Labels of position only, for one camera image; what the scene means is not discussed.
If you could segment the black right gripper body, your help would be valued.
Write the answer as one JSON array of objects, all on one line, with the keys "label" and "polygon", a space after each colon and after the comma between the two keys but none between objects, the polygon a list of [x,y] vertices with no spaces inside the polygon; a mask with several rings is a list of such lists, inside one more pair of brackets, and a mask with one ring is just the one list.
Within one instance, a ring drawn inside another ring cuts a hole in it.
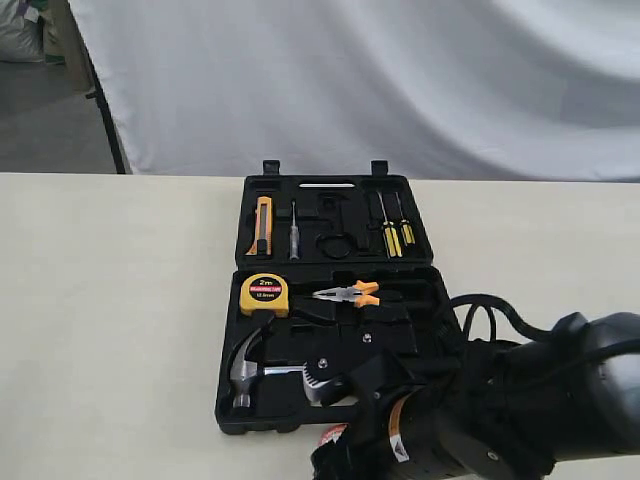
[{"label": "black right gripper body", "polygon": [[363,403],[349,427],[352,479],[542,479],[555,465],[516,426],[494,359],[468,359],[442,375],[386,359],[350,381]]}]

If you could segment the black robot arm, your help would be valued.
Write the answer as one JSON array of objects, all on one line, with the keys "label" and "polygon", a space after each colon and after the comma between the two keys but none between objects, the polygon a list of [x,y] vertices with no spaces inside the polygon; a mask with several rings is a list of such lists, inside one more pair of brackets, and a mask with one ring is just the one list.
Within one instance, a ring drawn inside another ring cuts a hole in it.
[{"label": "black robot arm", "polygon": [[317,479],[542,479],[560,462],[639,451],[639,318],[573,313],[540,340],[474,340],[351,377],[357,416],[312,454]]}]

